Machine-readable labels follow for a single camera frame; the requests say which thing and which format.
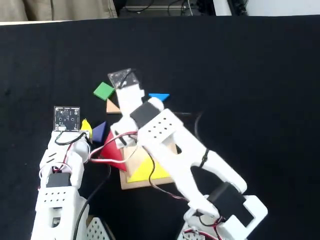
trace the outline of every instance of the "circuit board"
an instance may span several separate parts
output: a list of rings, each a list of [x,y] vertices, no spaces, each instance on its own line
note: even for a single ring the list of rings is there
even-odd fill
[[[54,106],[54,131],[79,132],[80,107]]]

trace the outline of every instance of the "black table surface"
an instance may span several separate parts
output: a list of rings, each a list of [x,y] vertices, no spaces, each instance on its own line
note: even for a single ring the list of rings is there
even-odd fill
[[[106,19],[0,27],[1,239],[29,239],[39,162],[53,106],[79,106],[96,126],[106,105],[93,95],[107,74],[139,70],[146,93],[170,93],[172,111],[247,182],[269,214],[250,239],[310,239],[319,189],[320,17]],[[192,169],[200,191],[219,181]],[[105,165],[87,164],[88,197]],[[174,184],[163,188],[178,194]],[[119,172],[90,204],[116,239],[173,240],[185,202],[150,187],[121,190]]]

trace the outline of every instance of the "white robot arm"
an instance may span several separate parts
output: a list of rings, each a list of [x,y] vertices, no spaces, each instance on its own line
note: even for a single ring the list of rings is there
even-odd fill
[[[131,70],[120,73],[111,73],[109,78],[116,87],[121,109],[122,105],[125,105],[123,103],[129,102],[126,96],[135,103],[141,101],[142,90]],[[213,221],[223,217],[224,221],[217,226],[222,239],[243,240],[267,215],[267,208],[256,196],[242,195],[247,190],[245,180],[217,153],[208,150],[198,141],[169,109],[164,109],[159,99],[153,97],[145,103],[141,101],[139,107],[136,108],[135,105],[132,109],[128,109],[126,105],[125,112],[123,118],[111,126],[111,131],[114,135],[137,131],[137,144],[145,148],[165,168],[177,189],[189,201],[190,211],[184,216],[187,226],[195,231],[206,228],[199,224],[199,221],[193,220],[195,212],[209,216]],[[129,137],[115,142],[119,148],[134,144]],[[168,149],[168,142],[175,143],[181,153],[174,154]],[[224,183],[210,196],[202,195],[196,186],[191,166],[214,173]],[[212,231],[214,235],[212,227],[205,230]]]

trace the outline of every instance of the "red wire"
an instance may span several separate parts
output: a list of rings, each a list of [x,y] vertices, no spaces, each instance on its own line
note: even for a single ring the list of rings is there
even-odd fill
[[[68,146],[68,148],[67,148],[67,150],[66,150],[66,152],[65,152],[64,159],[63,159],[63,163],[64,163],[64,164],[65,164],[66,161],[67,161],[67,154],[68,154],[68,152],[69,152],[72,144],[73,144],[73,143],[71,143],[71,144]],[[58,169],[53,169],[53,171],[54,171],[54,172],[58,172],[58,171],[61,170],[62,167],[63,167],[63,166],[59,167]]]

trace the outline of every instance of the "dark blue triangle block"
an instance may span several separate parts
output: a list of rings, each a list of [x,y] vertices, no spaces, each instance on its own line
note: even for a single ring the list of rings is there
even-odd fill
[[[162,102],[164,101],[164,100],[166,100],[168,97],[170,96],[170,94],[168,94],[168,93],[149,93],[149,97],[151,97],[151,98],[158,98],[158,99],[160,99]]]
[[[105,133],[107,122],[103,122],[100,125],[92,129],[92,140],[94,142],[102,143]]]

